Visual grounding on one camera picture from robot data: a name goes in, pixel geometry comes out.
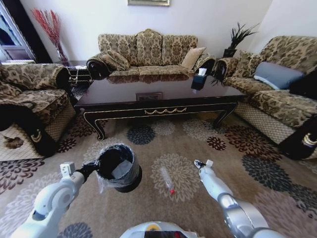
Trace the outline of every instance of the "beige pillow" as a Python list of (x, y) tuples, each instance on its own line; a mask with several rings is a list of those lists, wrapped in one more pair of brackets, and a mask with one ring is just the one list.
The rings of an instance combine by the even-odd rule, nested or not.
[(124, 56), (119, 54), (118, 52), (109, 50), (109, 51), (107, 51), (107, 53), (110, 55), (110, 57), (115, 62), (117, 62), (119, 65), (121, 65), (124, 68), (124, 70), (128, 70), (130, 68), (129, 61)]
[(203, 48), (191, 48), (187, 55), (185, 56), (185, 59), (183, 60), (183, 63), (181, 66), (189, 69), (193, 69), (198, 58), (202, 55), (206, 47)]
[(101, 57), (103, 61), (109, 65), (114, 70), (125, 71), (125, 68), (119, 65), (116, 61), (114, 61), (109, 54), (105, 54)]
[(240, 56), (240, 61), (232, 77), (253, 77), (258, 65), (264, 61), (264, 58), (249, 52), (241, 53)]

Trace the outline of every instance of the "tissue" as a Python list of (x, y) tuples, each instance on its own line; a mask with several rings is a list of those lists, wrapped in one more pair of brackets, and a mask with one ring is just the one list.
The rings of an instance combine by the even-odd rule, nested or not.
[(199, 76), (204, 76), (204, 75), (206, 74), (206, 71), (207, 71), (206, 68), (200, 68), (198, 75), (199, 75)]

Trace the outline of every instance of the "table leg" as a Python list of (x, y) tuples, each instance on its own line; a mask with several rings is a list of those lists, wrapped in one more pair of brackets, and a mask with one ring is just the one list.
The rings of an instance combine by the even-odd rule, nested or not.
[(213, 121), (213, 127), (218, 128), (221, 125), (221, 122), (236, 109), (237, 105), (238, 103), (228, 104), (227, 108)]
[(91, 115), (84, 113), (84, 119), (96, 131), (98, 135), (98, 140), (106, 139), (104, 128), (100, 125), (97, 118), (94, 118)]

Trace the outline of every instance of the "plant pot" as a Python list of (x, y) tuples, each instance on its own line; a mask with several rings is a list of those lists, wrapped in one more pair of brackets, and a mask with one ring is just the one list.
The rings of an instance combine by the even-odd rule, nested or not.
[(224, 58), (230, 58), (233, 57), (234, 53), (236, 53), (236, 49), (224, 49), (223, 57)]

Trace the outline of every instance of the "picture frame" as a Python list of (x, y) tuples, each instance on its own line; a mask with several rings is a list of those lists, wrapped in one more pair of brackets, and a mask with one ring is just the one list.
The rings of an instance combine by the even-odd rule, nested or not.
[(170, 0), (128, 0), (128, 5), (169, 6)]
[(137, 101), (162, 100), (163, 93), (136, 93)]

